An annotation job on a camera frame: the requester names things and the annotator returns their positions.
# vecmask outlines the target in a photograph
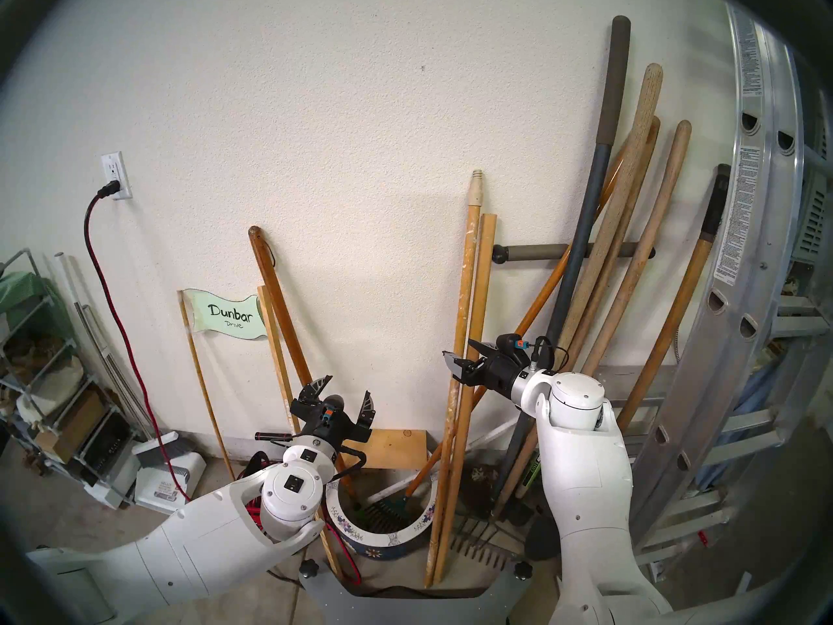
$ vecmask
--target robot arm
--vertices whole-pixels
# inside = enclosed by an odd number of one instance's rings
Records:
[[[477,361],[445,355],[457,380],[485,385],[536,419],[553,537],[561,539],[561,597],[550,623],[628,625],[669,612],[633,556],[631,465],[604,387],[584,374],[523,366],[513,352],[518,338],[470,341]]]
[[[310,383],[292,411],[307,421],[283,462],[199,497],[142,539],[98,554],[40,549],[29,554],[80,622],[120,623],[166,605],[226,592],[311,543],[325,485],[345,439],[366,442],[375,413],[369,393],[354,424],[341,397],[318,397],[331,377]],[[261,496],[261,531],[246,504]]]

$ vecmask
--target ladder label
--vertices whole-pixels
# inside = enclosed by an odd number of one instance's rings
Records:
[[[763,96],[755,23],[743,16],[739,16],[735,21],[741,50],[741,92],[744,96]]]
[[[723,242],[720,244],[715,268],[715,277],[730,287],[735,286],[741,268],[743,247],[749,234],[752,204],[755,202],[755,190],[758,186],[760,148],[741,145],[738,157],[735,188],[732,190],[729,204],[729,221]]]

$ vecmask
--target electrical outlet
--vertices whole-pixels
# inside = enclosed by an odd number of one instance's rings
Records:
[[[117,179],[122,184],[122,189],[116,192],[111,199],[132,199],[133,195],[130,192],[130,184],[128,183],[128,173],[124,169],[124,161],[122,160],[122,153],[115,152],[113,154],[102,154],[102,168],[104,168],[104,179],[106,183],[110,183]]]

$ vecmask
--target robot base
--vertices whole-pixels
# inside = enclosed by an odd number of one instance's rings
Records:
[[[504,625],[510,611],[531,586],[532,567],[519,562],[507,567],[495,582],[474,598],[362,598],[345,589],[332,572],[314,561],[302,564],[301,583],[327,623],[367,625],[425,625],[427,622],[464,622]]]

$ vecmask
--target green sign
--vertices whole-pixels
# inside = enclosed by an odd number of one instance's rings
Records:
[[[194,317],[192,331],[216,331],[244,340],[266,335],[256,295],[234,301],[198,288],[187,288],[183,293],[191,303]]]

